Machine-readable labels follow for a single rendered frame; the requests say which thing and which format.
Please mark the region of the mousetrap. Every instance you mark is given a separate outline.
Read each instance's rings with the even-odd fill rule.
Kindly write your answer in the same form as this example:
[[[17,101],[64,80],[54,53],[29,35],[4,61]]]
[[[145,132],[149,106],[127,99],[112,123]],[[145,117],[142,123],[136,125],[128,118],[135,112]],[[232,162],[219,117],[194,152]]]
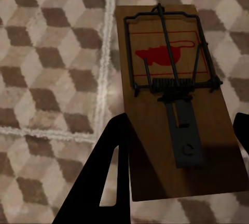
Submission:
[[[132,201],[249,191],[195,4],[116,6]]]

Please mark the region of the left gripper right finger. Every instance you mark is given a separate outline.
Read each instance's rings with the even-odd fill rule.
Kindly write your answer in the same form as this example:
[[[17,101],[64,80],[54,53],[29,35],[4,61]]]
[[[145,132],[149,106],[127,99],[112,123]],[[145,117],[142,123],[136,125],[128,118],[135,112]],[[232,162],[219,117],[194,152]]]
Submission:
[[[249,115],[237,113],[233,123],[234,133],[249,155]]]

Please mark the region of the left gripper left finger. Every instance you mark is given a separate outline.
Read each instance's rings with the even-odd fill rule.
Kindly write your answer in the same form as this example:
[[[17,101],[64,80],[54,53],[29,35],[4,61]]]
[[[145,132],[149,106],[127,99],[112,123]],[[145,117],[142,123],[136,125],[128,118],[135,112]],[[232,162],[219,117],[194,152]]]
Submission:
[[[100,206],[114,148],[119,146],[117,198]],[[113,117],[52,224],[131,224],[127,113]]]

